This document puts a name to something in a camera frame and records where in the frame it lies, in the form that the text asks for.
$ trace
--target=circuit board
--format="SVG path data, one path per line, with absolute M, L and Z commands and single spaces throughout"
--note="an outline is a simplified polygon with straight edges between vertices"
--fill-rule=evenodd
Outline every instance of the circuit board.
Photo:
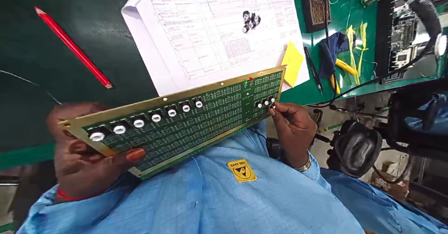
M 77 117 L 59 125 L 105 156 L 143 147 L 148 178 L 268 117 L 285 66 Z

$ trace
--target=bracelet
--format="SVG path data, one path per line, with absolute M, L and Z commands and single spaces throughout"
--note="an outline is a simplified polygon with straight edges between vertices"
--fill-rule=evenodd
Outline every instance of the bracelet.
M 297 170 L 297 171 L 303 173 L 303 172 L 305 172 L 306 170 L 310 169 L 310 167 L 311 167 L 311 155 L 310 155 L 310 153 L 308 152 L 308 161 L 306 162 L 306 164 L 305 164 L 303 167 L 295 168 L 295 170 Z
M 92 196 L 84 196 L 84 197 L 73 197 L 66 194 L 64 191 L 62 191 L 59 187 L 57 189 L 56 197 L 59 199 L 66 201 L 66 202 L 73 202 L 73 201 L 81 201 L 84 199 L 91 198 Z

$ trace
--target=white paper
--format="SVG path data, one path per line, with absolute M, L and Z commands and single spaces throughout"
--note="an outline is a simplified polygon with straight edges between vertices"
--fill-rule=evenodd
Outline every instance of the white paper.
M 244 11 L 261 17 L 247 33 Z M 279 66 L 290 40 L 305 55 L 294 0 L 129 0 L 122 14 L 160 96 Z

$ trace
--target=blue cloth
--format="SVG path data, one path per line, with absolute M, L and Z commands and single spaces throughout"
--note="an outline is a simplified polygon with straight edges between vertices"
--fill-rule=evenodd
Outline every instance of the blue cloth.
M 266 135 L 265 122 L 252 129 Z M 241 159 L 255 181 L 235 179 L 227 163 Z M 54 187 L 17 233 L 364 233 L 329 190 L 314 158 L 300 173 L 244 130 L 140 184 L 123 177 L 97 197 L 52 205 Z
M 349 50 L 347 35 L 341 32 L 334 33 L 328 37 L 330 48 L 328 49 L 326 39 L 319 42 L 320 48 L 320 72 L 321 78 L 330 79 L 335 72 L 337 54 Z
M 448 134 L 448 100 L 446 94 L 435 94 L 428 103 L 422 105 L 419 110 L 426 110 L 431 101 L 437 100 L 439 110 L 434 119 L 434 124 L 429 131 L 423 130 L 423 120 L 415 117 L 406 117 L 405 122 L 414 131 L 431 134 Z
M 325 168 L 320 173 L 366 230 L 376 234 L 448 234 L 448 227 L 440 221 L 361 180 Z

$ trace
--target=yellow sticky note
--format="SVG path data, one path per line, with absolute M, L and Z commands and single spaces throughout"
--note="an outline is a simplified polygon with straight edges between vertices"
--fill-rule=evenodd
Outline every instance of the yellow sticky note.
M 239 161 L 231 161 L 227 163 L 228 168 L 232 171 L 235 179 L 241 182 L 253 182 L 257 179 L 254 171 L 250 168 L 249 163 L 242 159 Z
M 296 85 L 297 76 L 299 74 L 300 65 L 302 65 L 303 56 L 300 54 L 299 50 L 297 50 L 296 46 L 289 41 L 288 47 L 286 48 L 286 52 L 283 56 L 282 65 L 288 65 L 286 68 L 286 72 L 284 74 L 284 80 L 291 86 L 294 87 Z

